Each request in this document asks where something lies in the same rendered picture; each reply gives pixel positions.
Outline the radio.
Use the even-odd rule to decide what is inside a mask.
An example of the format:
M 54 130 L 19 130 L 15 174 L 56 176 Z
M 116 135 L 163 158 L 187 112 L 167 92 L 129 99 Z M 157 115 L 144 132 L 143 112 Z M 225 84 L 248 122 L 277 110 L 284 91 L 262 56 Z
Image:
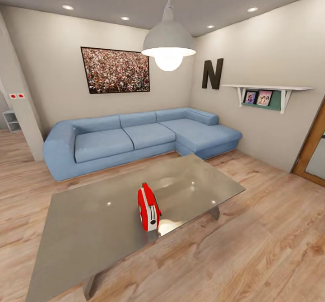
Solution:
M 154 193 L 147 183 L 143 183 L 142 189 L 138 191 L 138 206 L 144 230 L 148 232 L 157 229 L 159 226 L 159 216 L 162 215 Z

